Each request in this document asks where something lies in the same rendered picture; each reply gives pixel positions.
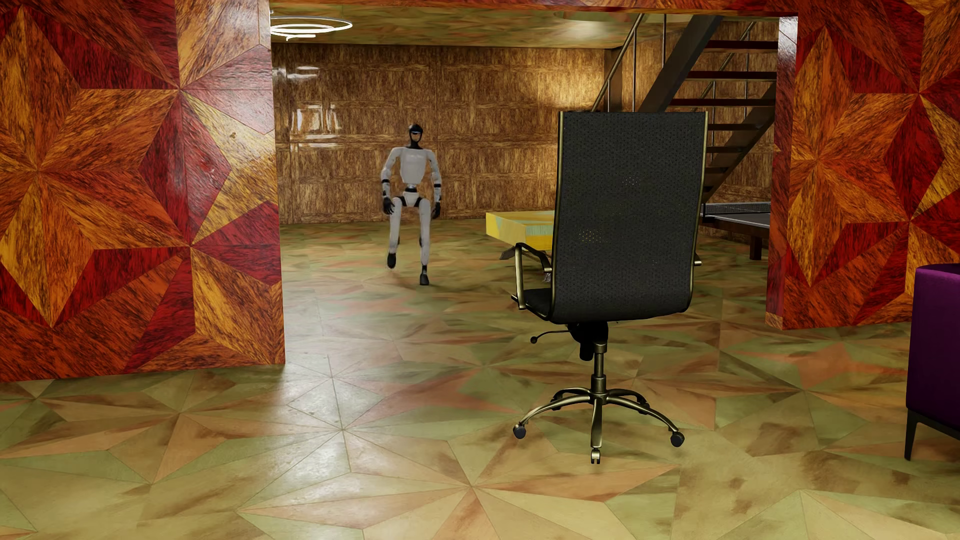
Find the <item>yellow low table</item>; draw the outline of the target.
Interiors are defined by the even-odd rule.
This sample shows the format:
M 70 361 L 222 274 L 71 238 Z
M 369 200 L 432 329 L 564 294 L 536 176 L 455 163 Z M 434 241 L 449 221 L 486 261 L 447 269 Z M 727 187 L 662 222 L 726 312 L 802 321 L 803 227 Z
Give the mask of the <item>yellow low table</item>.
M 550 252 L 554 219 L 553 210 L 487 212 L 486 234 L 510 246 L 523 242 Z

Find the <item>white humanoid robot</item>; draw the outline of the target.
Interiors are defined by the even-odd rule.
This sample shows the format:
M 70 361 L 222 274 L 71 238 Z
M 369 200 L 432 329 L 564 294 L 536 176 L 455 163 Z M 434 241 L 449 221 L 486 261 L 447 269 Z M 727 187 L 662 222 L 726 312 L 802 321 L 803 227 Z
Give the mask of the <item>white humanoid robot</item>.
M 415 208 L 419 220 L 418 243 L 421 263 L 419 284 L 429 286 L 427 265 L 430 253 L 430 224 L 441 213 L 442 176 L 436 154 L 420 145 L 424 129 L 419 124 L 413 124 L 408 132 L 409 144 L 392 148 L 380 173 L 382 210 L 385 215 L 389 215 L 390 223 L 387 266 L 395 268 L 397 264 L 396 253 L 400 245 L 402 208 Z M 395 164 L 399 164 L 399 174 L 405 184 L 403 192 L 396 197 L 391 194 L 391 178 Z M 433 202 L 427 201 L 419 192 L 419 184 L 423 181 L 427 168 L 430 168 L 430 178 L 434 187 Z

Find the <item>black mesh office chair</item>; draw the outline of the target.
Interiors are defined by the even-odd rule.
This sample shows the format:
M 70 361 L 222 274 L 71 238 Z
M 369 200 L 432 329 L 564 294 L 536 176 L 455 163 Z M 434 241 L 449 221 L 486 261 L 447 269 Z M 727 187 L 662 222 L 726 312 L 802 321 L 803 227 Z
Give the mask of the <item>black mesh office chair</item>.
M 558 115 L 557 189 L 551 254 L 513 246 L 521 311 L 566 331 L 593 361 L 589 387 L 558 390 L 512 428 L 522 439 L 535 416 L 592 406 L 590 461 L 601 460 L 603 407 L 613 404 L 685 436 L 637 391 L 607 387 L 609 323 L 685 312 L 691 303 L 704 190 L 706 112 L 587 112 Z

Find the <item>dark table tennis table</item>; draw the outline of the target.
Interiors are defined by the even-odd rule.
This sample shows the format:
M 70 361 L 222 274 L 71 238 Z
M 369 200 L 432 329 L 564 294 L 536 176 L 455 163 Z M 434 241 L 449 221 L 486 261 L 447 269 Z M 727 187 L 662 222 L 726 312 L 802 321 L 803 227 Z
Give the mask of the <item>dark table tennis table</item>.
M 770 212 L 770 202 L 703 202 L 701 225 L 749 237 L 750 260 L 759 261 L 770 235 Z

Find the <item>dark staircase with railing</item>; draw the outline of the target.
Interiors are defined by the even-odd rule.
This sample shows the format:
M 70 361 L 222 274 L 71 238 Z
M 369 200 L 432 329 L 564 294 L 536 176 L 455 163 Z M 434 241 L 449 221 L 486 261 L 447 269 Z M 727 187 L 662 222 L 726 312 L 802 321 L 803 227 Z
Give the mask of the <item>dark staircase with railing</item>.
M 781 19 L 631 13 L 590 112 L 706 113 L 702 202 L 771 198 Z

